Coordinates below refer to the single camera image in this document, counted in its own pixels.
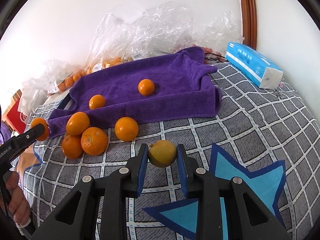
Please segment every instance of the orange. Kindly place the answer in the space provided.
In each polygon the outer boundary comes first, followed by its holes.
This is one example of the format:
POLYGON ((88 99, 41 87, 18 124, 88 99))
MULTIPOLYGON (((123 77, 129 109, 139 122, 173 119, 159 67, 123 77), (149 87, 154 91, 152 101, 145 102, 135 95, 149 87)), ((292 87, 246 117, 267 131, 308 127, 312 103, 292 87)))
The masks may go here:
POLYGON ((66 78, 64 80, 64 83, 66 85, 66 88, 71 88, 73 86, 73 80, 72 77, 66 78))
POLYGON ((37 141, 44 141, 47 139, 47 137, 49 136, 49 128, 48 128, 48 125, 47 125, 47 122, 45 121, 45 119, 41 118, 41 117, 36 117, 34 118, 32 121, 31 121, 31 124, 30 124, 30 128, 33 128, 35 127, 37 124, 43 124, 44 125, 44 134, 43 135, 40 135, 38 138, 37 138, 37 141))
POLYGON ((115 134, 119 140, 129 142, 132 141, 139 132, 137 122, 130 117, 120 118, 115 125, 115 134))
POLYGON ((106 100, 102 95, 95 95, 89 101, 89 108, 91 110, 104 107, 106 104, 106 100))
POLYGON ((82 149, 89 155, 99 155, 108 147, 108 136, 97 127, 90 127, 81 136, 82 149))
POLYGON ((76 83, 80 78, 81 78, 81 74, 78 74, 78 73, 72 76, 72 80, 74 83, 76 83))
POLYGON ((150 96, 155 91, 155 84, 150 79, 143 79, 138 85, 138 90, 143 96, 150 96))
POLYGON ((86 113, 77 112, 73 114, 66 126, 68 135, 80 135, 90 126, 90 120, 86 113))
POLYGON ((81 147, 81 136, 67 135, 61 144, 63 154, 69 159, 76 159, 81 156, 83 149, 81 147))
POLYGON ((116 57, 113 60, 110 61, 110 67, 118 65, 121 62, 121 58, 120 57, 116 57))
POLYGON ((58 85, 58 88, 59 88, 59 92, 64 92, 66 91, 66 85, 64 82, 62 82, 60 85, 58 85))

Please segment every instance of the bed sheet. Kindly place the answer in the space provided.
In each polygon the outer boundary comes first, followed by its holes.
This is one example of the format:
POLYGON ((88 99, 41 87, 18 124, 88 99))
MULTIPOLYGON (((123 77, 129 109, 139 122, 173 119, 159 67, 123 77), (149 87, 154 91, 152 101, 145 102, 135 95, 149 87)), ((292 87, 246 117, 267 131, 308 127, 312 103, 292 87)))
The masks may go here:
MULTIPOLYGON (((132 142, 121 142, 114 129, 106 129, 107 152, 94 157, 82 155, 77 160, 68 160, 62 154, 63 137, 36 142, 34 153, 39 161, 25 172, 23 181, 36 228, 83 176, 107 176, 125 166, 142 143, 167 139, 175 145, 183 143, 187 154, 205 169, 209 168, 212 142, 223 147, 249 171, 285 160, 287 182, 278 206, 292 239, 303 239, 320 215, 319 125, 285 80, 277 90, 264 90, 229 63, 220 63, 217 67, 212 82, 222 88, 223 97, 221 110, 214 118, 142 124, 132 142)), ((48 119, 58 105, 59 102, 52 102, 39 107, 28 123, 34 117, 48 119)), ((128 239, 187 240, 142 210, 181 199, 176 162, 165 169, 148 163, 141 197, 126 201, 128 239)), ((99 239, 100 215, 96 239, 99 239)))

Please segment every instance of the tissue pack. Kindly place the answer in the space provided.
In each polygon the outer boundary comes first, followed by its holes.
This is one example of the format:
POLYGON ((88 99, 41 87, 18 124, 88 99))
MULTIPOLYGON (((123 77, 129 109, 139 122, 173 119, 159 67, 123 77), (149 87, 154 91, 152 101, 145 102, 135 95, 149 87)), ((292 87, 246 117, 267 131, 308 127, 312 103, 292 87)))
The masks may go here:
POLYGON ((277 88, 283 75, 271 60, 240 43, 228 43, 226 59, 259 88, 277 88))

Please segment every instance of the human hand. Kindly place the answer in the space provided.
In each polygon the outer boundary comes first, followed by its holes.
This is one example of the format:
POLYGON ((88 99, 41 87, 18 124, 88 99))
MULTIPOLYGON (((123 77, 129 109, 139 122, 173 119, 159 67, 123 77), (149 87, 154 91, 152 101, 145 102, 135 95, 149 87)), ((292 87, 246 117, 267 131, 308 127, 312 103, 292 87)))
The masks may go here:
POLYGON ((8 209, 12 214, 14 214, 13 220, 17 224, 24 225, 30 217, 31 208, 23 194, 23 190, 18 186, 18 182, 19 174, 15 171, 11 172, 11 175, 5 184, 7 190, 12 191, 8 209))

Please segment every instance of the blue star pattern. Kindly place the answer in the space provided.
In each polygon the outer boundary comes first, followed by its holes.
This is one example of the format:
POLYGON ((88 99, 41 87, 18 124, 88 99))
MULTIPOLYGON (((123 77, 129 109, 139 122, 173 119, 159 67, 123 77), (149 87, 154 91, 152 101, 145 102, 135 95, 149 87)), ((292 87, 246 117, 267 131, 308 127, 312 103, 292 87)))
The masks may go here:
MULTIPOLYGON (((212 144, 209 171, 216 177, 230 180, 241 177, 265 203, 270 211, 283 223, 278 200, 285 184, 284 161, 277 161, 261 170, 249 172, 233 159, 224 149, 212 144)), ((223 240, 228 240, 227 218, 223 198, 220 198, 223 240)), ((159 222, 189 239, 196 238, 198 201, 184 199, 144 210, 159 222)))

